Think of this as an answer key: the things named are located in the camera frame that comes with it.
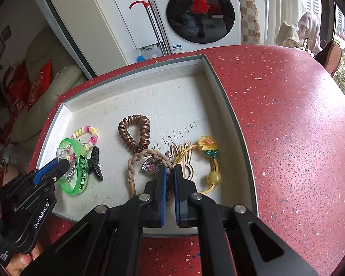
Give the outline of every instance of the white tray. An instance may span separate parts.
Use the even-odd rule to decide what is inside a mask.
[[[253,172],[240,127],[220,81],[202,55],[125,73],[83,91],[59,107],[37,168],[54,159],[63,138],[92,125],[98,129],[97,146],[104,181],[89,175],[86,189],[75,196],[65,194],[57,185],[54,213],[78,221],[98,204],[113,207],[129,199],[127,161],[133,155],[118,134],[118,124],[133,114],[150,119],[150,148],[162,153],[170,149],[171,142],[184,144],[190,140],[194,144],[200,136],[212,135],[220,149],[217,161],[223,181],[208,196],[219,204],[244,204],[258,213]],[[130,127],[129,132],[139,140],[137,127]],[[81,137],[82,142],[88,139],[86,134]],[[137,193],[142,193],[151,177],[140,171],[142,161],[138,164],[135,185]],[[209,160],[194,150],[191,165],[198,191],[205,190]],[[176,226],[174,200],[170,200],[166,226],[145,228],[144,233],[179,236],[196,234],[197,229]]]

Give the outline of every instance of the checkered curtain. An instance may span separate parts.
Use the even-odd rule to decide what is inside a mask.
[[[239,0],[242,17],[242,44],[260,44],[261,32],[256,0]]]

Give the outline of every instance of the green silicone wristband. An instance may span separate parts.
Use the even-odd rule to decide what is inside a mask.
[[[72,186],[70,186],[70,184],[66,178],[66,174],[64,174],[59,179],[58,183],[60,184],[61,188],[63,189],[63,191],[65,193],[70,194],[70,195],[75,195],[75,194],[82,193],[83,190],[85,189],[86,185],[87,185],[88,161],[87,161],[86,151],[85,151],[83,144],[81,144],[81,142],[79,142],[76,139],[70,139],[70,138],[64,139],[60,143],[59,148],[66,149],[66,148],[68,148],[69,144],[74,149],[74,153],[75,153],[75,157],[76,157],[76,161],[77,161],[76,184],[75,184],[75,187],[72,188]]]

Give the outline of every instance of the fingernail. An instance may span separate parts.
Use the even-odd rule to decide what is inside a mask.
[[[20,262],[24,265],[30,264],[31,260],[32,258],[27,254],[23,254],[20,256]]]

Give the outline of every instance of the white cabinet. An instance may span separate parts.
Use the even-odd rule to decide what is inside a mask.
[[[115,0],[136,48],[157,43],[157,39],[142,3],[129,5],[137,0]]]

